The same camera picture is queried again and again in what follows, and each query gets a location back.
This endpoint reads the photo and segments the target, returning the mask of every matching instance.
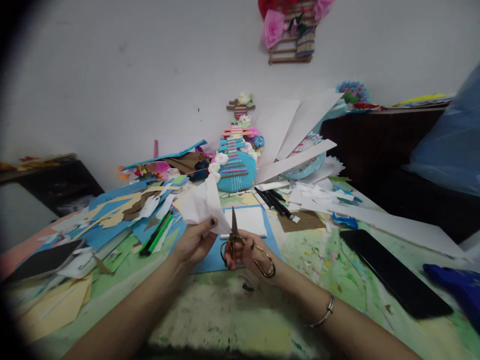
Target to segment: dark furniture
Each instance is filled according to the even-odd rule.
[[[405,171],[410,154],[444,109],[387,110],[327,120],[321,135],[337,143],[327,152],[346,166],[342,176],[392,215],[437,225],[457,244],[479,228],[480,198],[445,189]]]
[[[26,171],[0,172],[0,185],[18,183],[58,217],[69,212],[62,206],[88,195],[98,196],[104,190],[78,159],[72,158],[58,166]]]

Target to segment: guitar body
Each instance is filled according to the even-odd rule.
[[[245,152],[235,150],[227,154],[232,157],[220,167],[217,187],[227,193],[249,189],[257,176],[257,162]]]

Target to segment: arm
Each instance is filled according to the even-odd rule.
[[[247,239],[247,243],[245,247],[240,243],[235,244],[236,263],[243,264],[259,279],[291,296],[307,323],[318,322],[327,312],[329,292],[283,262],[259,236],[244,230],[239,230],[239,234]],[[256,248],[252,249],[254,242],[275,263],[276,273],[270,279],[264,278],[253,263],[254,260],[259,261],[264,269],[269,265],[265,255]],[[225,252],[225,260],[229,269],[235,270],[236,264],[230,252]],[[335,297],[333,313],[315,330],[324,333],[349,359],[420,359],[403,342],[338,297]]]
[[[173,253],[97,322],[63,357],[64,359],[131,359],[175,299],[178,288],[212,248],[217,234],[212,218],[188,225]]]

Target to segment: hand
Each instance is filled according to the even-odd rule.
[[[189,263],[192,266],[198,264],[207,256],[218,236],[214,232],[209,232],[206,237],[202,234],[214,228],[216,224],[217,219],[212,217],[198,225],[187,225],[176,243],[173,255],[182,263]]]
[[[230,270],[235,270],[237,268],[237,264],[243,265],[260,280],[265,280],[266,283],[276,285],[279,282],[280,277],[282,276],[282,273],[287,265],[272,252],[272,250],[267,246],[265,241],[263,241],[260,236],[245,230],[238,230],[238,234],[246,240],[246,244],[243,246],[241,242],[234,243],[233,248],[235,251],[235,261],[233,261],[231,249],[227,243],[223,257],[225,260],[225,266]],[[265,272],[267,272],[270,267],[269,259],[263,252],[257,249],[254,244],[261,247],[268,255],[270,255],[271,259],[273,260],[275,264],[275,275],[273,277],[264,277],[255,264],[254,261],[258,261]]]

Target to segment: blue plastic bag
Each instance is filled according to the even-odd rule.
[[[480,197],[480,64],[432,130],[413,150],[406,168],[424,179]]]

